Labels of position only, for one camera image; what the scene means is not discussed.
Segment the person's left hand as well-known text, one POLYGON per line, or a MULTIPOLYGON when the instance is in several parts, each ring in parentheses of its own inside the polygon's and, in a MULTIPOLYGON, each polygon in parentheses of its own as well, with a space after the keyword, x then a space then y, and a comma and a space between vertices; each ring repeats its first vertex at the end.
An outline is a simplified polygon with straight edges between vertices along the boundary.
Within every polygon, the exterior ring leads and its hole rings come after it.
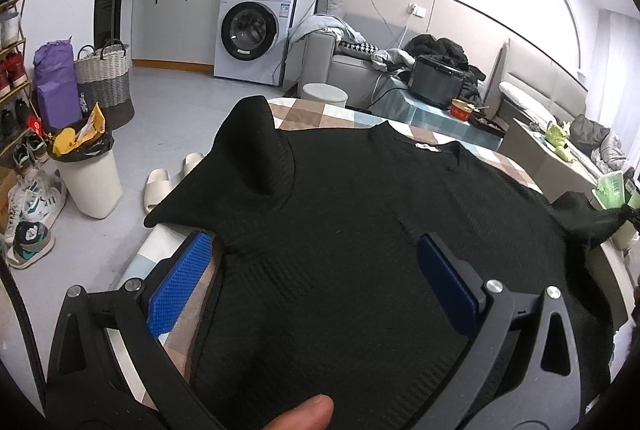
POLYGON ((277 416, 265 430, 326 430, 334 412, 332 398, 318 394, 299 406, 277 416))

